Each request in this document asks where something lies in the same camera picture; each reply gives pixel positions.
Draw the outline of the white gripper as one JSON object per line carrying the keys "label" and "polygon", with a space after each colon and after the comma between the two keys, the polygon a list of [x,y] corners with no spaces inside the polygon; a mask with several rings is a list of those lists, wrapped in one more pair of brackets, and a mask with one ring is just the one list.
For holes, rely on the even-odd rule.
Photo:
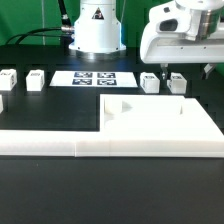
{"label": "white gripper", "polygon": [[224,62],[224,0],[171,0],[149,11],[140,58],[146,64],[161,64],[167,79],[167,64],[208,63],[202,78]]}

